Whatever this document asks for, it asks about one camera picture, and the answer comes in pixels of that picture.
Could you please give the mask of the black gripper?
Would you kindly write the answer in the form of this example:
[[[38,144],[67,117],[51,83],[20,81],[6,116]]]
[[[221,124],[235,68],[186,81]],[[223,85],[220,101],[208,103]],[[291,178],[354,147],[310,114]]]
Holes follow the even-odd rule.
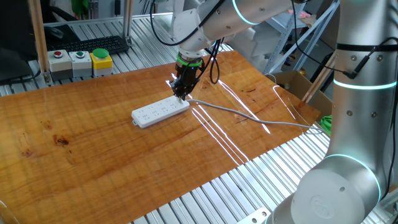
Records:
[[[201,65],[182,65],[176,64],[177,79],[170,82],[174,96],[179,102],[185,101],[186,97],[193,91],[198,82],[197,71],[201,70]]]

